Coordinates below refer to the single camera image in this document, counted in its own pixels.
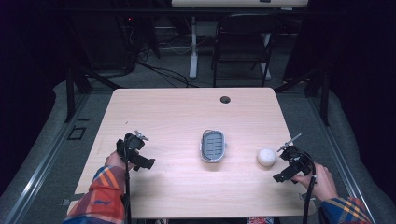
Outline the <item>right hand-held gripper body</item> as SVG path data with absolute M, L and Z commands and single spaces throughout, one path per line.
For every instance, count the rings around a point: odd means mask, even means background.
M 282 183 L 286 180 L 290 180 L 299 173 L 309 175 L 313 171 L 314 165 L 308 153 L 301 151 L 295 146 L 289 146 L 281 151 L 280 158 L 283 161 L 287 161 L 289 166 L 279 174 L 273 176 L 276 182 Z

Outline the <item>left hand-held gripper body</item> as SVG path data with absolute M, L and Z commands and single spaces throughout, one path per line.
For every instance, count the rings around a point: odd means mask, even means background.
M 123 161 L 134 164 L 134 170 L 138 171 L 140 168 L 150 169 L 155 160 L 148 159 L 139 153 L 139 150 L 145 145 L 145 140 L 139 138 L 135 133 L 125 134 L 123 139 L 119 139 L 117 146 L 117 153 Z

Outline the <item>person's left hand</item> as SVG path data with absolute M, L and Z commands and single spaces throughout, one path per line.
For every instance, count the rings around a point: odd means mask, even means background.
M 124 171 L 130 171 L 134 168 L 134 164 L 127 162 L 125 163 L 121 158 L 120 155 L 114 151 L 109 156 L 106 157 L 105 161 L 106 166 L 117 166 L 123 169 Z

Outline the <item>person's right hand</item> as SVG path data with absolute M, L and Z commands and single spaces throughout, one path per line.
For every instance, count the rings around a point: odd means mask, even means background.
M 316 180 L 312 190 L 312 195 L 320 202 L 339 197 L 337 189 L 329 169 L 319 163 L 314 163 L 316 168 Z M 302 184 L 306 189 L 309 188 L 313 174 L 306 176 L 296 175 L 291 180 Z

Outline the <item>white round soap ball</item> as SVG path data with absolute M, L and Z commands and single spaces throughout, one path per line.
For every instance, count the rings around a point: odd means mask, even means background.
M 257 161 L 261 166 L 271 167 L 276 163 L 276 154 L 272 149 L 263 148 L 257 154 Z

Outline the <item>black metal stand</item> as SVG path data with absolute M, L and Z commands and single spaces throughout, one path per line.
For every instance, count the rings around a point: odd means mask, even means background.
M 293 78 L 290 81 L 275 88 L 276 93 L 290 89 L 296 84 L 307 80 L 308 84 L 304 89 L 306 97 L 314 97 L 320 92 L 319 115 L 326 126 L 329 126 L 328 108 L 330 96 L 330 74 L 328 68 L 316 68 L 302 76 Z
M 83 66 L 70 67 L 65 79 L 67 115 L 65 123 L 69 122 L 76 113 L 75 88 L 83 94 L 90 94 L 92 86 L 88 81 L 91 77 L 112 90 L 121 89 L 121 86 Z

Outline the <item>red patterned cloth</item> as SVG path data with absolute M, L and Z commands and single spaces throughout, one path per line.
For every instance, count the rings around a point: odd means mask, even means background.
M 273 217 L 248 217 L 247 224 L 274 224 Z

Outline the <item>grey soap dish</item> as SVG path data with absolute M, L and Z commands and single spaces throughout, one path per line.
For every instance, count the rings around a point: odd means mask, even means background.
M 210 163 L 220 162 L 226 150 L 225 135 L 217 130 L 205 130 L 200 145 L 201 158 Z

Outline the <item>white desk with white legs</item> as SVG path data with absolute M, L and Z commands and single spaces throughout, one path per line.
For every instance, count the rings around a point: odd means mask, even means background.
M 172 7 L 180 9 L 198 7 L 203 8 L 220 8 L 220 9 L 239 9 L 243 7 L 274 7 L 274 8 L 304 8 L 308 0 L 172 0 Z M 196 33 L 196 16 L 191 16 L 191 67 L 190 78 L 197 78 L 198 69 L 198 50 L 197 50 L 197 33 Z

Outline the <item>black folding chair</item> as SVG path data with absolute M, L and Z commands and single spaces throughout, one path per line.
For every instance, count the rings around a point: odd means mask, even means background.
M 265 84 L 272 57 L 275 37 L 282 23 L 276 15 L 265 13 L 234 13 L 222 18 L 215 34 L 212 64 L 213 86 L 217 86 L 218 64 L 257 64 L 262 69 L 262 86 Z

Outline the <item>metal floor rail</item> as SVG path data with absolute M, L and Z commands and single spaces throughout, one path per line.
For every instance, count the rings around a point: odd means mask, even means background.
M 317 117 L 321 130 L 324 132 L 332 162 L 349 196 L 360 198 L 367 208 L 368 217 L 373 224 L 378 224 L 373 210 L 370 208 L 369 192 L 375 189 L 374 182 L 367 169 L 361 163 L 358 145 L 339 100 L 331 95 L 329 102 L 329 124 L 320 116 L 320 105 L 316 97 L 309 98 L 308 103 Z
M 90 95 L 77 98 L 66 120 L 65 99 L 56 99 L 49 119 L 27 158 L 0 197 L 0 224 L 60 224 L 88 152 L 97 117 L 89 112 Z

